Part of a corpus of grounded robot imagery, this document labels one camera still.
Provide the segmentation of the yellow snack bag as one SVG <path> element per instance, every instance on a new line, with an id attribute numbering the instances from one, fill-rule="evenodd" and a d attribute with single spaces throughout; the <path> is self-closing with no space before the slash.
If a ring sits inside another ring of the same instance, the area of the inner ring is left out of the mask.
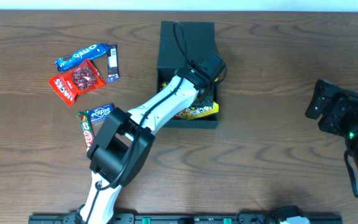
<path id="1" fill-rule="evenodd" d="M 214 101 L 212 106 L 189 107 L 179 111 L 173 119 L 193 120 L 204 118 L 219 112 L 219 105 Z"/>

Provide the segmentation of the red snack bag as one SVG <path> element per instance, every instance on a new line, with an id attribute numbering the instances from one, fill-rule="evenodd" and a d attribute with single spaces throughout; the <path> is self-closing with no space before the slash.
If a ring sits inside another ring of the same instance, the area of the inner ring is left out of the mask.
<path id="1" fill-rule="evenodd" d="M 48 84 L 68 106 L 76 97 L 106 85 L 93 62 L 86 59 L 78 67 L 52 77 Z"/>

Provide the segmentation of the Haribo gummy bag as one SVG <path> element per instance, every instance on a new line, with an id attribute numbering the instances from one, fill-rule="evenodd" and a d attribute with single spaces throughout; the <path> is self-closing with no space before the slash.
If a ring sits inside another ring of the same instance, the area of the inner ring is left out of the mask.
<path id="1" fill-rule="evenodd" d="M 159 90 L 162 91 L 162 90 L 163 90 L 164 88 L 166 88 L 168 85 L 169 85 L 169 82 L 163 81 L 163 82 L 160 84 Z"/>

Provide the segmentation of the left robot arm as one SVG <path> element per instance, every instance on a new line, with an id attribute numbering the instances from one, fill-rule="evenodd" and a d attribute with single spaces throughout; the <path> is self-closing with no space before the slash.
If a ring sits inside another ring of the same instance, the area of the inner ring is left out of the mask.
<path id="1" fill-rule="evenodd" d="M 115 108 L 108 114 L 87 151 L 92 183 L 75 223 L 110 221 L 119 192 L 143 167 L 158 130 L 206 96 L 226 70 L 224 60 L 211 52 L 199 64 L 178 68 L 168 86 L 143 105 L 127 112 Z"/>

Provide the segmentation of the black box with lid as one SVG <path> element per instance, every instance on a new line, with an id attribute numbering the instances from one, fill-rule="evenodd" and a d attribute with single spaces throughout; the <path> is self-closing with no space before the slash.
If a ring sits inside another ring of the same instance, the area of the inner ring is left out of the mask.
<path id="1" fill-rule="evenodd" d="M 201 63 L 210 52 L 217 53 L 215 27 L 213 22 L 181 22 L 175 25 L 172 21 L 162 21 L 157 60 L 157 90 L 168 83 L 178 67 L 185 64 L 180 48 L 187 50 L 189 61 Z"/>

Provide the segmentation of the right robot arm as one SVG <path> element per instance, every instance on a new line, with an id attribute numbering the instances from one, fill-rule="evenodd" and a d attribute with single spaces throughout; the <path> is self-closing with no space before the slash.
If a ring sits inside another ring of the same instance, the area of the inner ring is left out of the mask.
<path id="1" fill-rule="evenodd" d="M 344 138 L 344 162 L 358 199 L 358 93 L 319 79 L 305 116 L 317 119 L 320 131 Z"/>

